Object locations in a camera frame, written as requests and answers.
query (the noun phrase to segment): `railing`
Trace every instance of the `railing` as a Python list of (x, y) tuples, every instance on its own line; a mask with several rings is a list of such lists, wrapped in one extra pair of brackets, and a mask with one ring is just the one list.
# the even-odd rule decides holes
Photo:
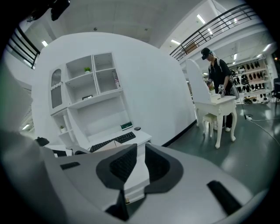
[(7, 45), (33, 69), (40, 51), (32, 44), (19, 26), (15, 29)]
[(182, 42), (170, 55), (179, 61), (219, 34), (256, 18), (258, 18), (257, 14), (248, 4), (234, 7), (206, 23)]

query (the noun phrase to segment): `black shirt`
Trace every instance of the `black shirt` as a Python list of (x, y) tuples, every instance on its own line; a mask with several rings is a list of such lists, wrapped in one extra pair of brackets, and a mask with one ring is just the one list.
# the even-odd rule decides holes
[[(223, 85), (224, 84), (224, 79), (226, 76), (229, 76), (231, 74), (231, 71), (229, 70), (227, 64), (220, 59), (220, 66), (218, 66), (217, 63), (217, 58), (215, 59), (214, 62), (214, 67), (211, 64), (211, 71), (209, 71), (209, 78), (213, 80), (214, 82), (214, 87), (215, 87), (215, 92), (218, 93), (219, 91), (219, 85)], [(229, 95), (230, 89), (232, 87), (232, 84), (230, 81), (228, 81), (227, 83), (227, 87), (226, 87), (226, 92), (227, 95)]]

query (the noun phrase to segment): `black pants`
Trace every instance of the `black pants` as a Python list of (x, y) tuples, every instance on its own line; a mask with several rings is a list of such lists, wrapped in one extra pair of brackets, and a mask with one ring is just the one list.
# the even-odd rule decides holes
[(231, 128), (232, 125), (232, 114), (227, 115), (226, 127)]

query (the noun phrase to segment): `curved table leg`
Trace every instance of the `curved table leg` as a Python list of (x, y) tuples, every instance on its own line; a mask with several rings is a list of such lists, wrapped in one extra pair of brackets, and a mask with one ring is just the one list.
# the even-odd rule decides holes
[(196, 126), (198, 127), (200, 125), (200, 115), (198, 113), (198, 108), (195, 109), (196, 113)]
[(206, 132), (206, 120), (202, 120), (203, 134)]
[(235, 141), (235, 127), (236, 127), (236, 123), (237, 123), (237, 114), (236, 114), (236, 110), (234, 109), (234, 111), (231, 113), (232, 114), (232, 126), (231, 126), (231, 141)]
[(214, 122), (210, 122), (210, 138), (212, 138), (214, 132)]
[(223, 129), (223, 116), (218, 115), (217, 116), (217, 124), (218, 124), (218, 134), (217, 134), (217, 142), (216, 142), (216, 148), (220, 148), (220, 141), (222, 136), (222, 129)]

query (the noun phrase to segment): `arched cabinet door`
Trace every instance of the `arched cabinet door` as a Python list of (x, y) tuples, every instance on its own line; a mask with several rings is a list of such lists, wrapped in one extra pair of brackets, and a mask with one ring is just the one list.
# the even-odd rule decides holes
[(49, 74), (49, 110), (51, 115), (67, 107), (64, 84), (65, 67), (65, 65), (61, 65), (52, 69)]

